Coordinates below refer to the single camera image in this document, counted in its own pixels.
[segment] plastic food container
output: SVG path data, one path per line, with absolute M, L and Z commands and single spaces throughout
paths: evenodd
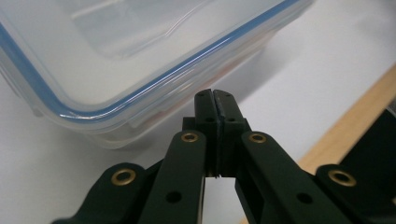
M 123 147 L 311 0 L 2 0 L 0 72 L 56 123 Z

